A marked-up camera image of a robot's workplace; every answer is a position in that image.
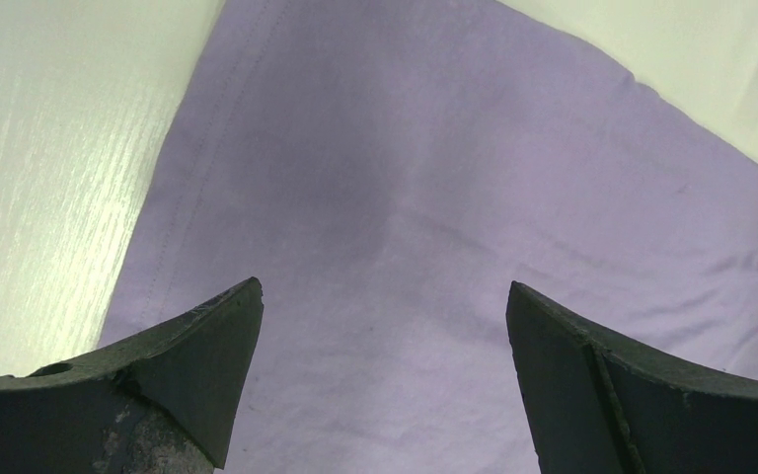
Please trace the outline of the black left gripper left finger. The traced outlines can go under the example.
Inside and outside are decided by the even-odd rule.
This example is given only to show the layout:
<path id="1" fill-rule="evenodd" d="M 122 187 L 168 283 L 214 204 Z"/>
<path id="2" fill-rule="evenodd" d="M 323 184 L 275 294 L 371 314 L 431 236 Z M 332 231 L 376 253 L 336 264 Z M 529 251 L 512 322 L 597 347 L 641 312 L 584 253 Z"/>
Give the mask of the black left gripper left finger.
<path id="1" fill-rule="evenodd" d="M 101 349 L 0 376 L 0 473 L 211 473 L 261 330 L 258 279 Z"/>

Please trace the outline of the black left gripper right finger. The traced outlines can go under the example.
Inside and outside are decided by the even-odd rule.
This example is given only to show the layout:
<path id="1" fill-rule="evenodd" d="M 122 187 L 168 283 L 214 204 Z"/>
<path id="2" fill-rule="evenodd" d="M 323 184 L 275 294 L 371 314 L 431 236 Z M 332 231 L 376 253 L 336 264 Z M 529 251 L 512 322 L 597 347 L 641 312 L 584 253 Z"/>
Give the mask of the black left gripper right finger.
<path id="1" fill-rule="evenodd" d="M 758 380 L 669 355 L 514 282 L 506 326 L 544 473 L 758 473 Z"/>

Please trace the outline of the purple t shirt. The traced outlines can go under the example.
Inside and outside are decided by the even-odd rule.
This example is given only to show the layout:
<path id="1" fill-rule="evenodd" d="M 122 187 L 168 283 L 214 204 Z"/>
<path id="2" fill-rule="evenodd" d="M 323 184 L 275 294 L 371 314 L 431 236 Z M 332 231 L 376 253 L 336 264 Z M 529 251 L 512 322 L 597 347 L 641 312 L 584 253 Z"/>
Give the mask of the purple t shirt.
<path id="1" fill-rule="evenodd" d="M 758 165 L 494 1 L 229 1 L 101 344 L 248 277 L 229 472 L 535 473 L 510 284 L 758 379 Z"/>

